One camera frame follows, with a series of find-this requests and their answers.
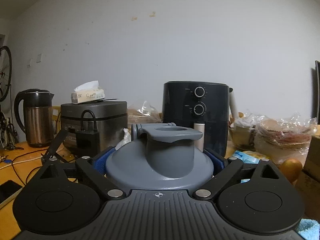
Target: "orange fruit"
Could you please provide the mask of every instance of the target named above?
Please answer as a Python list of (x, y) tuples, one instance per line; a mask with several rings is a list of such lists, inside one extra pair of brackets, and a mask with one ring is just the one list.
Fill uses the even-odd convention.
[(290, 183), (293, 183), (298, 179), (299, 173), (302, 171), (302, 164), (297, 159), (289, 158), (281, 164), (280, 171)]

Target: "blue cloth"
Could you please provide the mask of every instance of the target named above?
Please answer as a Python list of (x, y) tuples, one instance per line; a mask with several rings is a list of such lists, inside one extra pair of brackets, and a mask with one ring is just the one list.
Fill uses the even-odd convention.
[(301, 219), (297, 232), (306, 240), (319, 240), (320, 225), (312, 219)]

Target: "kettle handle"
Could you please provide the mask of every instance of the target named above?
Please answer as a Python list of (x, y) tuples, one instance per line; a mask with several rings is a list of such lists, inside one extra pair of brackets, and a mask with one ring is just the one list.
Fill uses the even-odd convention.
[(19, 104), (23, 100), (23, 95), (19, 92), (14, 100), (14, 116), (16, 117), (17, 123), (20, 126), (21, 130), (26, 133), (26, 129), (21, 122), (20, 115), (19, 115)]

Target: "tissue box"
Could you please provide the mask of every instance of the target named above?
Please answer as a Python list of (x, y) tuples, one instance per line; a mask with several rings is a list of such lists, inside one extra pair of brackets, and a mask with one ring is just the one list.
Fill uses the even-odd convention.
[(104, 98), (104, 90), (101, 88), (79, 90), (71, 94), (71, 102), (73, 104), (101, 100)]

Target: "crosshair mark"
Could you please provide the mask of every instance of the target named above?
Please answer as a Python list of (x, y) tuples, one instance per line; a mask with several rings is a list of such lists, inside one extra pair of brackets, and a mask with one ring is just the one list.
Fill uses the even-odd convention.
[(161, 198), (164, 195), (165, 194), (162, 194), (161, 192), (158, 192), (158, 193), (154, 194), (154, 196), (156, 196), (157, 198)]

